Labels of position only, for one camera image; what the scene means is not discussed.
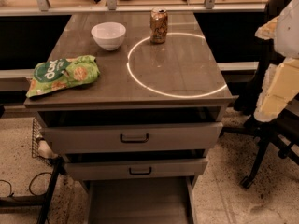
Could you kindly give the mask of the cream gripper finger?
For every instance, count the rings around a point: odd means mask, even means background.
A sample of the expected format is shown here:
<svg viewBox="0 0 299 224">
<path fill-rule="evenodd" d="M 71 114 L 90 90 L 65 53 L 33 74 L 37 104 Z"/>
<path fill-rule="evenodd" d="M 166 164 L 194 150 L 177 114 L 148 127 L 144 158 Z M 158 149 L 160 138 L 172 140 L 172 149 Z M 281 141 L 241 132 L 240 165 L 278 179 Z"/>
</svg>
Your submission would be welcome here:
<svg viewBox="0 0 299 224">
<path fill-rule="evenodd" d="M 279 65 L 270 64 L 265 72 L 262 92 L 254 118 L 269 122 L 299 93 L 299 60 L 285 59 Z"/>
<path fill-rule="evenodd" d="M 255 32 L 255 36 L 263 40 L 273 39 L 277 28 L 278 17 L 273 18 L 268 23 L 259 27 Z"/>
</svg>

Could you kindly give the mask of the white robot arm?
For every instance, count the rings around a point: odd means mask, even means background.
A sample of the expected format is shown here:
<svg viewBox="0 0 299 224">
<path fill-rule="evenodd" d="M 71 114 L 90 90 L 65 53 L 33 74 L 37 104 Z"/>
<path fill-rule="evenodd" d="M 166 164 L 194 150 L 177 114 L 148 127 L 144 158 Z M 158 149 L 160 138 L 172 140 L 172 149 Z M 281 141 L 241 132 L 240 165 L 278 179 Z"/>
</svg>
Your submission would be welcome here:
<svg viewBox="0 0 299 224">
<path fill-rule="evenodd" d="M 299 93 L 299 0 L 291 2 L 255 35 L 272 39 L 274 50 L 284 57 L 278 66 L 270 64 L 257 101 L 254 118 L 269 122 Z"/>
</svg>

